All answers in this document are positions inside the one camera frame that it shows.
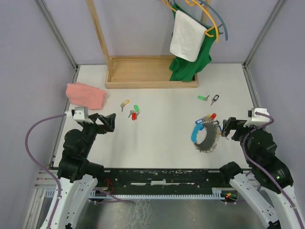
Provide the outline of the metal keyring band blue handle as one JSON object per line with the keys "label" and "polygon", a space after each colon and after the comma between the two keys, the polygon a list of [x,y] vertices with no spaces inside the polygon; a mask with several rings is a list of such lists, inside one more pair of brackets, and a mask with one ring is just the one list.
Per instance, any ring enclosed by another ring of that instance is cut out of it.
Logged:
{"label": "metal keyring band blue handle", "polygon": [[221,129],[218,123],[196,124],[191,134],[191,142],[199,152],[211,153],[217,146],[220,134]]}

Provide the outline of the red tag key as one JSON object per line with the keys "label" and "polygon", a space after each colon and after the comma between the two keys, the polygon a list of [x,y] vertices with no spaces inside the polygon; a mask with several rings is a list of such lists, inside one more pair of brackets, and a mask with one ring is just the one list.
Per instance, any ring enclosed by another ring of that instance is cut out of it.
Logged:
{"label": "red tag key", "polygon": [[135,121],[135,120],[136,120],[136,117],[137,117],[136,111],[131,110],[130,113],[129,113],[129,115],[128,115],[128,118],[131,118],[133,121]]}

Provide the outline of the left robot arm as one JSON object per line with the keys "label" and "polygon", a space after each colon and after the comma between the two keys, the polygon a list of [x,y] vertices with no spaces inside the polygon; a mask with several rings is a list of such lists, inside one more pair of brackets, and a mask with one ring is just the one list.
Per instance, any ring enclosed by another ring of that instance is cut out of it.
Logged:
{"label": "left robot arm", "polygon": [[115,129],[116,114],[89,116],[82,127],[68,131],[64,137],[62,158],[59,162],[55,193],[42,229],[74,229],[80,213],[96,186],[105,182],[104,167],[90,162],[87,157],[97,135]]}

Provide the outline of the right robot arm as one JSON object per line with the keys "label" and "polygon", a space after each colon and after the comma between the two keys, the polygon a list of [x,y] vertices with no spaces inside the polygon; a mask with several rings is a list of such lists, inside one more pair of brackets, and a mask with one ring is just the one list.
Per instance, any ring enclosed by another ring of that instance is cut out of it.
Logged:
{"label": "right robot arm", "polygon": [[244,157],[255,179],[268,194],[271,203],[252,186],[246,174],[236,162],[222,166],[219,182],[225,187],[233,187],[256,213],[266,229],[303,229],[305,219],[295,196],[294,181],[289,168],[275,155],[277,145],[272,134],[265,128],[274,122],[267,114],[261,126],[247,124],[245,120],[230,117],[223,121],[222,136],[235,133],[232,140],[241,144]]}

